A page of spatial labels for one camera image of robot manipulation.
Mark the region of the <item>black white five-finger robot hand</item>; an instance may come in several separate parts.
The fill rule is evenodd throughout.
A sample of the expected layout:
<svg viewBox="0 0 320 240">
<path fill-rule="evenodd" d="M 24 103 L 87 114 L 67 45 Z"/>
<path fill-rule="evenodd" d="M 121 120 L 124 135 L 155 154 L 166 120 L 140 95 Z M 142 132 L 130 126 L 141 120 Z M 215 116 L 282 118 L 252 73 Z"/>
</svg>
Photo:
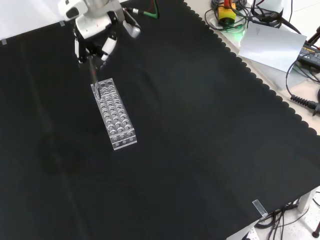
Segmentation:
<svg viewBox="0 0 320 240">
<path fill-rule="evenodd" d="M 73 27 L 74 52 L 80 64 L 92 57 L 95 68 L 102 68 L 114 51 L 119 26 L 124 27 L 132 38 L 137 38 L 141 27 L 125 8 L 108 11 L 98 18 L 79 16 Z"/>
</svg>

